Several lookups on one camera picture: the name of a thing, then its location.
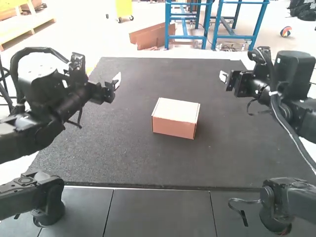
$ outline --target warehouse floor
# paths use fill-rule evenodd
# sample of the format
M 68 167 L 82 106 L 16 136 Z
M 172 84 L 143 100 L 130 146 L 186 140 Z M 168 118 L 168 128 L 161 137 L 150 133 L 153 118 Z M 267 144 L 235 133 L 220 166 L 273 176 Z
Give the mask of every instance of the warehouse floor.
M 37 33 L 31 37 L 21 36 L 4 45 L 6 49 L 1 53 L 4 66 L 8 67 L 9 59 L 18 50 L 25 46 L 49 46 L 61 52 L 66 57 L 70 57 L 71 52 L 79 52 L 86 55 L 87 66 L 95 65 L 99 58 L 104 55 L 122 55 L 122 53 L 134 53 L 136 46 L 129 42 L 128 33 L 164 22 L 164 3 L 133 2 L 134 21 L 128 18 L 122 24 L 118 24 L 114 19 L 107 20 L 106 13 L 111 14 L 108 8 L 109 0 L 46 0 L 48 9 L 54 12 L 57 22 L 40 27 Z M 271 47 L 273 58 L 279 50 L 300 50 L 316 56 L 316 31 L 315 22 L 304 22 L 297 18 L 288 18 L 289 0 L 271 1 L 268 5 L 256 46 L 267 45 Z M 236 6 L 227 4 L 223 8 L 222 15 L 234 15 Z M 212 8 L 212 15 L 217 11 L 217 1 Z M 252 34 L 260 11 L 259 5 L 242 5 L 237 23 L 237 34 Z M 200 23 L 203 23 L 204 9 L 201 11 Z M 280 31 L 285 26 L 293 28 L 291 36 L 282 38 Z M 212 41 L 214 25 L 209 30 L 209 40 Z M 182 27 L 178 25 L 177 31 L 181 33 Z M 220 27 L 221 32 L 225 32 L 224 27 Z M 192 31 L 191 34 L 202 34 L 203 29 Z M 207 49 L 210 55 L 218 52 L 210 51 L 210 43 Z M 194 54 L 199 58 L 200 50 L 189 49 L 192 45 L 176 46 L 172 49 L 179 54 Z M 36 67 L 36 61 L 56 63 L 51 57 L 36 55 L 28 60 L 22 60 L 21 65 L 28 68 Z M 0 108 L 0 118 L 7 115 L 6 108 Z M 33 161 L 34 156 L 24 157 L 19 160 L 0 165 L 0 183 L 8 182 L 12 178 L 24 172 Z

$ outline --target black rubber mat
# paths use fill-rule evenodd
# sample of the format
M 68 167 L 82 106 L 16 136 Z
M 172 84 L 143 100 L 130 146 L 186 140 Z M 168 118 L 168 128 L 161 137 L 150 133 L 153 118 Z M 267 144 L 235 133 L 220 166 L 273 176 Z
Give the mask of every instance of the black rubber mat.
M 90 79 L 110 80 L 121 72 L 114 102 L 88 103 L 83 129 L 66 125 L 30 170 L 50 170 L 69 183 L 115 187 L 257 188 L 282 176 L 315 183 L 272 116 L 248 116 L 250 98 L 225 92 L 220 70 L 243 69 L 230 60 L 102 58 Z M 195 140 L 152 133 L 159 97 L 201 104 Z M 251 109 L 266 108 L 254 103 Z

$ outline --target yellow cart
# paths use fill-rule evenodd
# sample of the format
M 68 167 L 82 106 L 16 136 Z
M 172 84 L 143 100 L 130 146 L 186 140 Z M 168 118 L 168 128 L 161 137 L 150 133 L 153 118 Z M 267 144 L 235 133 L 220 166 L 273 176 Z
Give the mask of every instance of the yellow cart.
M 122 18 L 128 16 L 132 21 L 134 17 L 132 15 L 132 0 L 113 0 L 110 15 L 116 16 L 116 20 L 121 23 Z

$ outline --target wooden pallet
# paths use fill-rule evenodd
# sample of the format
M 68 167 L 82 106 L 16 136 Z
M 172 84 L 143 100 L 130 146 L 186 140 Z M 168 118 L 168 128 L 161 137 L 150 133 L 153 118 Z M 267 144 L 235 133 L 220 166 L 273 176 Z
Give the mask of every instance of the wooden pallet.
M 56 22 L 56 19 L 45 9 L 35 15 L 14 16 L 0 21 L 0 51 L 4 50 L 2 46 L 4 43 L 25 33 L 33 35 L 35 34 L 34 28 L 47 22 Z

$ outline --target cable tie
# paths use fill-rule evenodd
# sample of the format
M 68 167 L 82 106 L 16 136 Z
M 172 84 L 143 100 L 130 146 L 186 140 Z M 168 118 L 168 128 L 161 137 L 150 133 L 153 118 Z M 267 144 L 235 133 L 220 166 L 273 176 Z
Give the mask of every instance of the cable tie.
M 277 95 L 278 94 L 278 91 L 269 91 L 269 95 L 270 96 L 273 96 L 273 95 Z

